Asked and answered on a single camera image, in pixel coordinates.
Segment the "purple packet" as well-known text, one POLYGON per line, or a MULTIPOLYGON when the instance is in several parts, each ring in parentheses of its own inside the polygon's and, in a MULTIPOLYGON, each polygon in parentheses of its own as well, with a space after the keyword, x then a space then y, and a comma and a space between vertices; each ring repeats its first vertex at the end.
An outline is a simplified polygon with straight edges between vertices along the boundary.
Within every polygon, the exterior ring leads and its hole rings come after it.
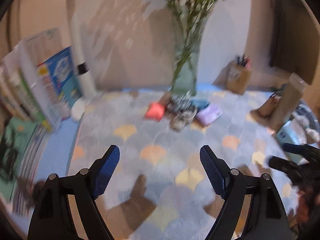
POLYGON ((208 107, 199 111, 199 113, 197 113, 195 117, 196 117, 196 120, 202 126, 209 126, 211 123, 213 123, 221 115, 222 115, 222 111, 221 111, 220 107, 218 105, 212 103, 208 107))

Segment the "plaid hair bow clip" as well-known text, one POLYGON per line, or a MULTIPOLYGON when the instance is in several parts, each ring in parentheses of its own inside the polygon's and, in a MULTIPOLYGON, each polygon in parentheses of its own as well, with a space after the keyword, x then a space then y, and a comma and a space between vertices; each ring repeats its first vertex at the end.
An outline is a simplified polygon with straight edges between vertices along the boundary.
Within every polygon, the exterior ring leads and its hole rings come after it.
POLYGON ((167 110, 171 113, 194 112, 197 111, 197 106, 193 104, 189 93, 172 94, 167 104, 167 110))

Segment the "light blue cloth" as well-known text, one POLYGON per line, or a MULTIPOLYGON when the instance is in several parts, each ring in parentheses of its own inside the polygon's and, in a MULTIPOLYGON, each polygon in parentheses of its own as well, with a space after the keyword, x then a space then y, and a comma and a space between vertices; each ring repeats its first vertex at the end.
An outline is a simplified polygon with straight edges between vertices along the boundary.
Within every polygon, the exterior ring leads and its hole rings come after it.
POLYGON ((201 111, 202 109, 207 108, 210 105, 210 102, 204 99, 191 99, 191 104, 196 106, 197 109, 201 111))

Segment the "woven pen holder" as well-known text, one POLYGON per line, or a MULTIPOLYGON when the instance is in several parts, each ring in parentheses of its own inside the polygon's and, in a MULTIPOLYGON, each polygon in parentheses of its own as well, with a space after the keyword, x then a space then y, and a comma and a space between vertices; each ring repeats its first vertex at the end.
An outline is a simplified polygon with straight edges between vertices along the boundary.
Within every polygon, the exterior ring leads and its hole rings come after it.
POLYGON ((239 95, 243 95, 247 90, 252 75, 251 58, 249 56, 237 56, 229 64, 226 88, 239 95))

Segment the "wall television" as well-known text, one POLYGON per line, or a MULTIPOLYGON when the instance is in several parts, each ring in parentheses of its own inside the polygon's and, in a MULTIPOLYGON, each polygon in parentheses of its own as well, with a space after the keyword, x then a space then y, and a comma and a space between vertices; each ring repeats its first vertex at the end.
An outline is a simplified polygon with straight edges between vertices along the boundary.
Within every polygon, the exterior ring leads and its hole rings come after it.
POLYGON ((303 0, 273 0, 271 67, 296 73, 311 85, 317 72, 319 32, 303 0))

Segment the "beige thermos bottle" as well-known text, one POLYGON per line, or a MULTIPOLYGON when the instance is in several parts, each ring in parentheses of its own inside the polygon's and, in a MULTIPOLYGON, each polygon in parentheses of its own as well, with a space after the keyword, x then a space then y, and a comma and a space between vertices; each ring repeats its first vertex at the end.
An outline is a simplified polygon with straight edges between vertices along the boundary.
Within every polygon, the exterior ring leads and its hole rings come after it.
POLYGON ((292 73, 278 104, 271 114, 269 120, 271 129, 278 132, 281 127, 289 121, 291 114, 298 106, 299 100, 304 94, 305 88, 305 81, 296 73, 292 73))

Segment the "blue tissue pack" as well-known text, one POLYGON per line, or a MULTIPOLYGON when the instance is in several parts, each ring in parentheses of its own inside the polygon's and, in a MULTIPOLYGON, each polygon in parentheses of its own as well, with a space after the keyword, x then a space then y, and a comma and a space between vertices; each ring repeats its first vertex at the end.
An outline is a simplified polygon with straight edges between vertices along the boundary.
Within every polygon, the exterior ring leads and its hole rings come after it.
POLYGON ((288 121, 277 133, 276 141, 282 145, 284 143, 303 145, 307 143, 306 133, 296 120, 288 121))

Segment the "glass flower vase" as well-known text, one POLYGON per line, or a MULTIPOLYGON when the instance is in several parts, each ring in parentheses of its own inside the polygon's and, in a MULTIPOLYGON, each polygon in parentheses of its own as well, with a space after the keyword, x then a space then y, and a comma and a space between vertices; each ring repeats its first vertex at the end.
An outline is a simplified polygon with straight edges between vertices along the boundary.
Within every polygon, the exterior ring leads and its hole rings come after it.
POLYGON ((173 94, 195 96, 203 32, 212 10, 220 0, 165 1, 172 12, 175 34, 175 66, 170 91, 173 94))

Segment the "white lamp post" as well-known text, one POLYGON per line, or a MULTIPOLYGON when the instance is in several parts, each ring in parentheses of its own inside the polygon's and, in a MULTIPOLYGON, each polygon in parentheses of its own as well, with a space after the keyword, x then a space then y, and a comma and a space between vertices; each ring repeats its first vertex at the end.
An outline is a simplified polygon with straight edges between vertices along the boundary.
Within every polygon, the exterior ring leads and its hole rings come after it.
POLYGON ((67 19, 71 34, 72 51, 75 66, 78 72, 78 83, 85 99, 92 100, 97 96, 97 89, 89 69, 86 64, 82 39, 80 33, 80 23, 76 13, 76 0, 66 0, 67 19))

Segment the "pink soft block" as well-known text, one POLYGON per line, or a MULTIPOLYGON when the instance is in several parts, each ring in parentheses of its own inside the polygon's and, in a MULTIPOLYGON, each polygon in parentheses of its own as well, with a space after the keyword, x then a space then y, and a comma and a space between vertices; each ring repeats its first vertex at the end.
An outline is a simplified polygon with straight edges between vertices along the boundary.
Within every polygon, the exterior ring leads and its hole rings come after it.
POLYGON ((165 106, 159 102, 153 102, 150 104, 144 118, 161 121, 165 114, 165 106))

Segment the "blue children's book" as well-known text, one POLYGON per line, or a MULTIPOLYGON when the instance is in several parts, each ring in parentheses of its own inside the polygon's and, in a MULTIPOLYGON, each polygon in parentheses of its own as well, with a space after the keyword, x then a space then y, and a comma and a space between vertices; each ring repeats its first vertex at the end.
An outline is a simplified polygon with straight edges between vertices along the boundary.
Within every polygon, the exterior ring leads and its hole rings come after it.
POLYGON ((82 96, 74 72, 71 48, 64 48, 38 64, 37 73, 61 119, 68 119, 73 105, 82 96))

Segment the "tan round handbag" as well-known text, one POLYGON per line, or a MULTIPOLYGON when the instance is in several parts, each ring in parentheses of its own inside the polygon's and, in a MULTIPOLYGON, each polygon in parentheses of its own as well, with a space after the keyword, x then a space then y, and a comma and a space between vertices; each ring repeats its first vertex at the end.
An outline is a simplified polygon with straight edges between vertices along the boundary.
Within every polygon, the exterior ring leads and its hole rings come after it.
POLYGON ((272 94, 259 108, 251 110, 251 117, 259 124, 268 126, 270 117, 276 109, 281 96, 272 94))

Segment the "white bunny plush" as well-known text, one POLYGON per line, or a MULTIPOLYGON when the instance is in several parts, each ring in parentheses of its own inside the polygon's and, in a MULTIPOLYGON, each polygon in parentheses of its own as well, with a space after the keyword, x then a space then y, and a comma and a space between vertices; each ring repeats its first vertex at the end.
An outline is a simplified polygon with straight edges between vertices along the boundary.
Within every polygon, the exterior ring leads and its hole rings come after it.
POLYGON ((308 144, 319 143, 319 132, 310 127, 310 121, 304 115, 293 113, 293 119, 299 123, 306 135, 306 141, 308 144))

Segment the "patterned table mat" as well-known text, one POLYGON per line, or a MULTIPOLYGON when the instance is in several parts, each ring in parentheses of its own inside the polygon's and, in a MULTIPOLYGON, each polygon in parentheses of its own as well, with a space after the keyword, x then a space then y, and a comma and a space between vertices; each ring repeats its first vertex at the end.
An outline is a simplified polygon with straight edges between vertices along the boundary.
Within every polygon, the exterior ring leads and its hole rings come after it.
POLYGON ((268 92, 198 92, 198 98, 218 105, 222 115, 207 127, 193 122, 179 132, 170 128, 168 117, 144 117, 160 97, 160 92, 108 93, 89 106, 81 121, 69 174, 90 167, 111 145, 120 149, 117 168, 96 201, 115 239, 206 237, 223 200, 200 162, 203 145, 243 174, 270 174, 287 215, 293 216, 296 190, 283 173, 267 166, 270 155, 284 153, 273 131, 251 116, 268 92))

